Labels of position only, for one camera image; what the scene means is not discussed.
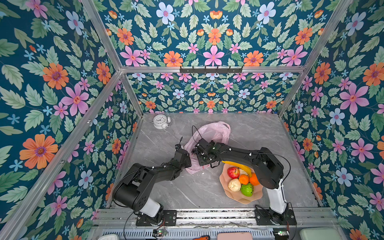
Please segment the pink plastic bag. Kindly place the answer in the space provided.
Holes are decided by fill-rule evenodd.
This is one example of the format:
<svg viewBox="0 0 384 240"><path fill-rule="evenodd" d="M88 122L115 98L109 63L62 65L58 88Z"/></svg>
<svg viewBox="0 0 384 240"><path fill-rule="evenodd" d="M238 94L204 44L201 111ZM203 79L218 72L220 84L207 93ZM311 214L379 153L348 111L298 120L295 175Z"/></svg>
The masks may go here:
<svg viewBox="0 0 384 240"><path fill-rule="evenodd" d="M195 132L191 139L183 146L183 149L189 152L192 164L191 167L186 168L186 171L193 175L203 169L210 168L210 164L200 166L197 156L192 153L192 150L201 138L208 142L213 140L215 143L227 144L230 138L230 133L230 125L223 121L210 123L200 127L198 132Z"/></svg>

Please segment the fake red apple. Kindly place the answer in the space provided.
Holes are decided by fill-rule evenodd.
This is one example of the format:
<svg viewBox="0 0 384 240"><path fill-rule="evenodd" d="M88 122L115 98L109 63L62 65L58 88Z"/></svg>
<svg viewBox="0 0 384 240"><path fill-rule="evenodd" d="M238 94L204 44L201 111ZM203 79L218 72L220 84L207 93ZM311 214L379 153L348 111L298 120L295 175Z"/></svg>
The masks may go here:
<svg viewBox="0 0 384 240"><path fill-rule="evenodd" d="M241 172L240 169L237 167L229 167L227 169L227 174L231 179L238 179Z"/></svg>

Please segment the fake beige ginger root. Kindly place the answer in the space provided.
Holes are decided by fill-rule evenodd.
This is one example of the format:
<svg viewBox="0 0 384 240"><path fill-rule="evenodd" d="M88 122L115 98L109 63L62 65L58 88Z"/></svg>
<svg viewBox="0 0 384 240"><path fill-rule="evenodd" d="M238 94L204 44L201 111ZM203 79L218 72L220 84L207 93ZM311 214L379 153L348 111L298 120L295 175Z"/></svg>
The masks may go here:
<svg viewBox="0 0 384 240"><path fill-rule="evenodd" d="M244 171L243 169L239 169L239 171L240 171L240 175L248 176L248 173L246 171Z"/></svg>

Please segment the fake yellow banana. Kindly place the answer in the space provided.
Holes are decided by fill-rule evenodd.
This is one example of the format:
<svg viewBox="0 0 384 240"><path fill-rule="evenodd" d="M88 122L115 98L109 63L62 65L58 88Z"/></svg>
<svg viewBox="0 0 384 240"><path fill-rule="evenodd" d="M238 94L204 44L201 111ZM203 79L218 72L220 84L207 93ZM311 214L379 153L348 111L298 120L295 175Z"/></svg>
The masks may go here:
<svg viewBox="0 0 384 240"><path fill-rule="evenodd" d="M231 166L234 166L234 167L237 167L237 168L240 168L241 170L243 170L245 173L247 173L247 175L249 177L252 176L252 170L251 168L249 168L248 166L245 166L245 165L242 165L242 164L239 164L239 163L235 163L235 162L231 162L231 161L223 161L224 164L229 164Z"/></svg>

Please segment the fake beige garlic bulb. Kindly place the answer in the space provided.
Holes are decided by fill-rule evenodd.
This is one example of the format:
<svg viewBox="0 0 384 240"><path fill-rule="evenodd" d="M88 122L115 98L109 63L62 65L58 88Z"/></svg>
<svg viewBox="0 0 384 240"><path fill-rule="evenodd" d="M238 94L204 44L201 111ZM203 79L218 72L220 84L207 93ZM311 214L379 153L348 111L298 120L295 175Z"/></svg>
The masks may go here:
<svg viewBox="0 0 384 240"><path fill-rule="evenodd" d="M242 184L239 179L232 179L228 183L228 189L232 192L239 192L241 190Z"/></svg>

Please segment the fake orange tangerine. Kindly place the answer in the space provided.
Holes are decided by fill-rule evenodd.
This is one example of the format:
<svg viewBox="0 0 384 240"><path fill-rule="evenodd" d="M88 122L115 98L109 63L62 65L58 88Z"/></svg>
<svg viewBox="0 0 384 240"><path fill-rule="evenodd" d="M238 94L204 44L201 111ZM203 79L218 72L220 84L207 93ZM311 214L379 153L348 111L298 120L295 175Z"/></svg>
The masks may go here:
<svg viewBox="0 0 384 240"><path fill-rule="evenodd" d="M242 185L247 185L249 183L249 176L248 175L241 174L238 179Z"/></svg>

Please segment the pink wavy bowl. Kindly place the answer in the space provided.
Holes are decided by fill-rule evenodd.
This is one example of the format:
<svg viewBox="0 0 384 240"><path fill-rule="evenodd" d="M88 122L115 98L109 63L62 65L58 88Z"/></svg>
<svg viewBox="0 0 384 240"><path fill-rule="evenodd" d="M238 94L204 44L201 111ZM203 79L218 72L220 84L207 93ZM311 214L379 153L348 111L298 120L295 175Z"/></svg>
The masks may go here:
<svg viewBox="0 0 384 240"><path fill-rule="evenodd" d="M262 192L263 186L260 184L254 186L254 192L253 192L251 197L247 197L247 196L243 195L241 193L241 190L239 190L238 192L233 192L230 190L230 188L228 187L229 182L232 180L232 178L228 175L228 169L230 167L232 167L232 166L229 164L224 164L222 174L219 177L220 183L222 184L222 187L223 187L227 197L229 197L230 199L237 201L243 205L248 205L251 202L254 202L256 200L261 199L263 196L263 192Z"/></svg>

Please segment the fake green apple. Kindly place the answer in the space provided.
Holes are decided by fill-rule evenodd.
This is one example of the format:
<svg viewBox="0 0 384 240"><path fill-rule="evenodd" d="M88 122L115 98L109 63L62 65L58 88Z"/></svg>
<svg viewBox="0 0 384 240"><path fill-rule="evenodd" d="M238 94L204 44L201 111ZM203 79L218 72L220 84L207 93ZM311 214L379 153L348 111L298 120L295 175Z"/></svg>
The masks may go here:
<svg viewBox="0 0 384 240"><path fill-rule="evenodd" d="M251 183L241 186L241 193L246 197L252 197L254 193L254 186Z"/></svg>

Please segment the white alarm clock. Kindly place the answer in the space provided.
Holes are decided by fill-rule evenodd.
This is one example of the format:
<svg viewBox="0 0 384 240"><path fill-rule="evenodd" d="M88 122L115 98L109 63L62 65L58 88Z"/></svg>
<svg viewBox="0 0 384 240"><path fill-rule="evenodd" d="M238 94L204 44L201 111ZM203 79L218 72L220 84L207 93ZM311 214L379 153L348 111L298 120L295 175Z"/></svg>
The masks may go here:
<svg viewBox="0 0 384 240"><path fill-rule="evenodd" d="M158 130L165 130L167 129L172 123L172 120L170 117L166 115L156 115L153 118L153 125Z"/></svg>

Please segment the pink box at bottom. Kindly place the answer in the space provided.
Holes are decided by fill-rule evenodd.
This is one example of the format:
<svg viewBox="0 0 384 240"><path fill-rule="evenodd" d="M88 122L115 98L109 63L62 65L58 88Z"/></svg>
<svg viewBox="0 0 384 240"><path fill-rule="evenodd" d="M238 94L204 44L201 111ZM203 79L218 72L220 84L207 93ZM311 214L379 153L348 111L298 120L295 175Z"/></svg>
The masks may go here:
<svg viewBox="0 0 384 240"><path fill-rule="evenodd" d="M219 233L217 240L252 240L252 234L249 232Z"/></svg>

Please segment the pale green box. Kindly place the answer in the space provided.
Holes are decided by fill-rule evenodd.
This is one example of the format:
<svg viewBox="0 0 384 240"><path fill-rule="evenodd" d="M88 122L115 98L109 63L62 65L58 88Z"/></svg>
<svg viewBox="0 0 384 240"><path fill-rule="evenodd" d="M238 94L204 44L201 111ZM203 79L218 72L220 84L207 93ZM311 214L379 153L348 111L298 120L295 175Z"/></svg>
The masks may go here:
<svg viewBox="0 0 384 240"><path fill-rule="evenodd" d="M331 228L310 228L300 231L302 240L341 240L337 230Z"/></svg>

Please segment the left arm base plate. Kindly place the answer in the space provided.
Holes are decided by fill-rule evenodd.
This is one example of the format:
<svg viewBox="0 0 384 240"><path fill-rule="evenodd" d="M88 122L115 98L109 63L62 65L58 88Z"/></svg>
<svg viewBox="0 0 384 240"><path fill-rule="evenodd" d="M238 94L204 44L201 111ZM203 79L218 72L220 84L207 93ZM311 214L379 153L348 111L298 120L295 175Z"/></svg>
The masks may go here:
<svg viewBox="0 0 384 240"><path fill-rule="evenodd" d="M160 226L175 226L177 221L176 210L163 210L154 216L150 217L144 213L139 213L137 216L137 227L160 227Z"/></svg>

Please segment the black hook rail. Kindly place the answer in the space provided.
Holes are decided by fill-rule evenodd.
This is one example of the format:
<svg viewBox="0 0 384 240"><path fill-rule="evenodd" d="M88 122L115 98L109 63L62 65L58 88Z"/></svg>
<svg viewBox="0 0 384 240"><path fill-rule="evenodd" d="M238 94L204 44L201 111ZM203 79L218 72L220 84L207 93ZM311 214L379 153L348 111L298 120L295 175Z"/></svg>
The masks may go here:
<svg viewBox="0 0 384 240"><path fill-rule="evenodd" d="M242 73L242 67L180 67L180 73L186 74L237 74Z"/></svg>

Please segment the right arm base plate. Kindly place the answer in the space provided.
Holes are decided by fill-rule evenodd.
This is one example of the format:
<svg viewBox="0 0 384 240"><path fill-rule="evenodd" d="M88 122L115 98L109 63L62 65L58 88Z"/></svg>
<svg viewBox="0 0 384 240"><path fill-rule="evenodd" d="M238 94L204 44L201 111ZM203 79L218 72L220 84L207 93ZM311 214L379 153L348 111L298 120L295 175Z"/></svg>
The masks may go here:
<svg viewBox="0 0 384 240"><path fill-rule="evenodd" d="M255 219L259 226L295 226L297 220L295 213L292 209L286 209L282 214L276 213L272 210L255 209Z"/></svg>

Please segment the aluminium mounting rail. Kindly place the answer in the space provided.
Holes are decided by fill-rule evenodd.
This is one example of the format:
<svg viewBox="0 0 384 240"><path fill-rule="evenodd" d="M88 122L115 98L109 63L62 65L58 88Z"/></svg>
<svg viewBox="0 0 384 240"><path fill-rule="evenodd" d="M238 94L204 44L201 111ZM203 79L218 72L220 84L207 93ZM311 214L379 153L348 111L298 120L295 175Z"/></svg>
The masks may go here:
<svg viewBox="0 0 384 240"><path fill-rule="evenodd" d="M289 208L295 213L297 225L289 227L338 227L339 223L330 208ZM173 227L259 227L255 208L196 208L175 209L176 225ZM270 227L287 227L269 225Z"/></svg>

